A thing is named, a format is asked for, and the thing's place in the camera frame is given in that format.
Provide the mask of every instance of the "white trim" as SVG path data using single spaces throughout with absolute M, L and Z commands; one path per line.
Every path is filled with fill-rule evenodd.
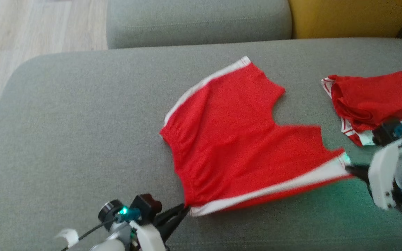
M 169 113 L 167 113 L 167 115 L 165 116 L 165 120 L 164 120 L 164 127 L 167 125 L 167 123 L 169 122 L 170 117 L 174 114 L 174 112 L 177 110 L 177 108 L 180 107 L 193 94 L 195 94 L 196 91 L 198 91 L 199 89 L 201 89 L 204 86 L 206 86 L 206 84 L 208 84 L 214 78 L 219 78 L 219 77 L 224 76 L 224 75 L 226 75 L 228 73 L 231 73 L 231 72 L 233 72 L 235 70 L 244 68 L 244 67 L 248 66 L 250 63 L 251 63 L 250 59 L 247 56 L 244 56 L 240 60 L 238 60 L 237 62 L 229 65 L 226 68 L 223 68 L 223 69 L 217 71 L 216 73 L 213 73 L 212 75 L 210 75 L 210 76 L 206 77 L 205 79 L 203 79 L 202 81 L 200 81 L 198 84 L 196 84 L 193 87 L 191 87 L 189 90 L 187 90 L 179 98 L 179 100 L 173 106 L 173 108 L 169 111 Z
M 340 156 L 320 165 L 314 170 L 305 173 L 290 181 L 286 181 L 280 184 L 269 186 L 254 192 L 250 192 L 244 195 L 211 201 L 200 207 L 191 207 L 191 216 L 202 216 L 215 211 L 223 210 L 241 202 L 262 197 L 265 195 L 273 194 L 276 192 L 284 192 L 291 189 L 296 189 L 312 184 L 317 184 L 323 181 L 329 181 L 334 178 L 340 178 L 347 176 L 349 173 L 345 170 L 345 166 L 350 164 L 350 158 L 344 152 Z
M 325 90 L 325 92 L 328 94 L 328 96 L 330 98 L 332 98 L 332 86 L 335 83 L 334 80 L 330 79 L 330 78 L 324 78 L 321 79 L 321 84 L 323 89 Z M 353 130 L 353 127 L 351 126 L 350 121 L 348 121 L 348 119 L 345 119 L 343 117 L 340 117 L 341 119 L 341 132 L 345 135 L 347 135 L 348 137 L 350 137 L 351 135 L 358 135 L 359 137 L 359 141 L 361 141 L 361 144 L 363 146 L 374 146 L 375 143 L 373 142 L 373 132 L 370 130 L 358 133 L 355 130 Z

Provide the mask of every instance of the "wooden floor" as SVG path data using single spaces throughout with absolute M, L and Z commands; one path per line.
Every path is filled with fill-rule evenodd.
M 0 95 L 13 71 L 42 54 L 106 50 L 107 0 L 0 0 Z

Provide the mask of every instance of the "camera lens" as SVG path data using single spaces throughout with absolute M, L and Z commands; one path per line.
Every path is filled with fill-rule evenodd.
M 124 205 L 119 200 L 112 200 L 110 202 L 107 202 L 99 212 L 99 221 L 103 223 L 105 221 L 112 220 L 115 217 L 116 213 L 118 213 L 123 208 L 123 206 Z M 104 227 L 107 231 L 109 231 L 112 225 L 113 223 L 111 222 L 105 224 Z

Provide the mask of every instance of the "sofa backrest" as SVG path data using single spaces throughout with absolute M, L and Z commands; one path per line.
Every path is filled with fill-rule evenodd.
M 287 0 L 110 0 L 109 49 L 290 39 Z

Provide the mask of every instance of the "gray fabric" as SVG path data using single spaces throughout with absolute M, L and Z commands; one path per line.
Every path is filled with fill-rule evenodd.
M 320 79 L 402 70 L 402 40 L 342 38 L 173 46 L 41 56 L 19 67 L 0 100 L 0 250 L 60 250 L 53 237 L 98 223 L 108 200 L 151 193 L 184 201 L 172 153 L 158 134 L 167 111 L 204 77 L 247 55 L 286 88 L 279 124 L 319 124 L 325 146 L 357 148 L 340 132 Z M 98 230 L 74 250 L 107 236 Z M 242 210 L 187 217 L 172 250 L 395 250 L 402 215 L 373 205 L 348 180 Z
M 291 38 L 287 0 L 110 0 L 108 48 Z

